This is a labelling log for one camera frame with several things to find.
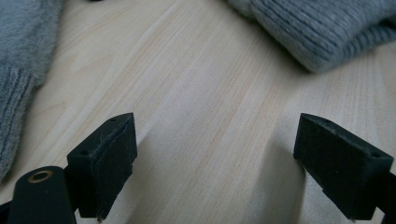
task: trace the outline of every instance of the black plastic part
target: black plastic part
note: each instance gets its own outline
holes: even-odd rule
[[[302,114],[294,157],[350,219],[369,220],[393,158],[337,124]]]
[[[11,207],[11,202],[3,203],[2,205],[0,205],[0,224],[7,223],[10,207]]]
[[[72,203],[81,217],[107,217],[136,156],[132,113],[109,119],[67,155]]]
[[[377,206],[386,214],[383,223],[384,221],[396,223],[396,176],[394,174],[389,173],[383,180],[377,196]]]
[[[47,166],[21,177],[15,186],[8,223],[76,223],[64,169]]]

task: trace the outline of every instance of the screw hole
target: screw hole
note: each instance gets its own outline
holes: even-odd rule
[[[377,152],[373,152],[373,153],[372,153],[372,157],[374,157],[374,158],[379,158],[379,156],[380,156],[380,155],[379,155],[379,153],[377,153]]]
[[[53,175],[53,172],[51,170],[46,170],[46,171],[39,171],[33,175],[31,175],[28,179],[29,183],[36,184],[40,183],[48,178],[50,178]]]

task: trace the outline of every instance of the wood grain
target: wood grain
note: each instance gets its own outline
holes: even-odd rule
[[[298,119],[331,119],[396,156],[395,56],[390,44],[312,75],[223,0],[68,0],[0,203],[134,112],[134,174],[104,223],[349,223],[291,156]]]

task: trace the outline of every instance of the fabric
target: fabric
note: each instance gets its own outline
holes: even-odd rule
[[[23,116],[44,81],[64,0],[0,0],[0,180],[15,157]]]
[[[396,39],[395,0],[228,1],[312,72]]]

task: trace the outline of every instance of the wooden surface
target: wooden surface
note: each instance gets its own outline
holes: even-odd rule
[[[298,119],[331,119],[396,156],[395,57],[386,45],[312,75],[224,0],[67,0],[0,203],[134,112],[134,174],[104,223],[348,223],[291,156]]]

